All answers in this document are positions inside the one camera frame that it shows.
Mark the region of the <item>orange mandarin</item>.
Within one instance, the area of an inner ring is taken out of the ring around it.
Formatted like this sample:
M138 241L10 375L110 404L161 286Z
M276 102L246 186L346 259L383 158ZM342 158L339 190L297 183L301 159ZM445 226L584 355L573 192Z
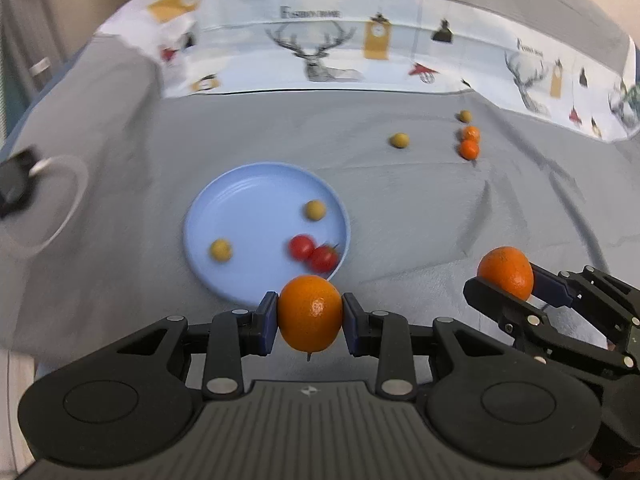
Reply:
M458 153L465 160L477 160L480 156L480 144L472 139L463 140L458 146Z
M278 326L294 350L313 354L329 348L343 323L342 297L317 275L301 275L286 284L278 299Z
M533 268L518 248L503 246L491 250L480 260L476 275L523 301L532 296Z
M480 129L472 125L464 127L461 130L461 139L463 141L473 141L475 143L480 143L480 140L482 140Z

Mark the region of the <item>yellow longan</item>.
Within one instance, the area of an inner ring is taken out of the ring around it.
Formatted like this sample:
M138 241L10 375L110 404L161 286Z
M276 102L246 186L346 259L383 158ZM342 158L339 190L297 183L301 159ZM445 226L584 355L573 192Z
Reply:
M473 115L469 110L462 110L459 113L458 117L465 124L469 124L473 120Z
M322 200L310 200L306 203L305 216L310 221L320 221L326 215L326 204Z
M390 137L390 144L394 148L408 148L410 144L410 136L407 133L398 132Z
M227 262L233 256L231 243L225 238L217 238L209 246L210 258L217 262Z

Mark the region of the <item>white deer print cloth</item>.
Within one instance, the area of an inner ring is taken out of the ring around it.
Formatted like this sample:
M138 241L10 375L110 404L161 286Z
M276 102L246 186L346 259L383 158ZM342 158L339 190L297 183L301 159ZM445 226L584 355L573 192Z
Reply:
M606 143L639 131L633 44L614 67L456 0L132 0L100 32L153 61L168 98L472 90Z

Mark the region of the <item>red cherry tomato left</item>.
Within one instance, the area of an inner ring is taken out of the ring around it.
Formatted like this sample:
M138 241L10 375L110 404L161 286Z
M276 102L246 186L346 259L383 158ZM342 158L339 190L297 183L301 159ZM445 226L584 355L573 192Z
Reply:
M314 253L316 243L307 234L293 236L288 242L288 253L296 261L306 261Z

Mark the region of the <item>light blue plate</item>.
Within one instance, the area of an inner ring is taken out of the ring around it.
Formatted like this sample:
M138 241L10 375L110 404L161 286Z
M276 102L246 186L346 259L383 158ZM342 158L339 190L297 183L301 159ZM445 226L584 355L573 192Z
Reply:
M310 200L322 200L320 221L305 216ZM256 307L266 292L308 272L288 253L288 242L307 234L320 245L348 254L350 223L337 194L319 177L283 162L236 167L206 185L194 198L183 222L183 247L193 274L222 299ZM210 258L217 238L231 243L227 262Z

